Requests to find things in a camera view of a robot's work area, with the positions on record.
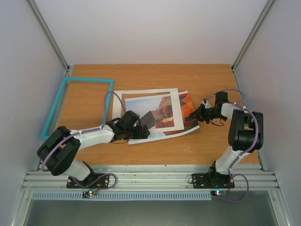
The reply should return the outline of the balloon photo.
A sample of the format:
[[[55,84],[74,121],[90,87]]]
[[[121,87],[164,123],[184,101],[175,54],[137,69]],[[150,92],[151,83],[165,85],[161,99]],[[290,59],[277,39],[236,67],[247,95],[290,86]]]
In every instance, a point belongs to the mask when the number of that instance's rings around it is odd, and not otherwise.
[[[126,110],[131,110],[141,117],[141,124],[146,125],[150,135],[146,139],[130,139],[130,145],[158,141],[189,134],[199,129],[196,119],[189,115],[194,112],[191,97],[187,91],[179,93],[180,109],[172,104],[170,94],[147,97],[134,97],[125,100]]]

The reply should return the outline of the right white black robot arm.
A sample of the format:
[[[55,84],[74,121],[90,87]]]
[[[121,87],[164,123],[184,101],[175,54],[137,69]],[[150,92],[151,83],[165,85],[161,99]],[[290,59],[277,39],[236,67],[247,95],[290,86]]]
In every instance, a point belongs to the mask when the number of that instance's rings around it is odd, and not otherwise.
[[[209,167],[207,173],[194,173],[191,182],[195,189],[234,188],[234,167],[255,150],[261,149],[264,141],[263,114],[253,112],[237,102],[228,100],[228,90],[213,94],[214,106],[205,98],[190,117],[207,124],[214,119],[230,120],[228,148],[223,155]]]

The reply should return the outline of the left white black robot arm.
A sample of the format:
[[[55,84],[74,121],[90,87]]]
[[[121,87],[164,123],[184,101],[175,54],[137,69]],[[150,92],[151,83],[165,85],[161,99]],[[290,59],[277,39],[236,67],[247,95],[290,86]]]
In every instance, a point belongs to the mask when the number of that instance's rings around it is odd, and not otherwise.
[[[96,174],[87,163],[76,160],[78,151],[121,140],[147,139],[149,135],[148,127],[133,111],[89,129],[69,130],[60,126],[37,150],[42,161],[41,171],[49,171],[53,176],[65,174],[76,187],[108,189],[101,179],[110,175]]]

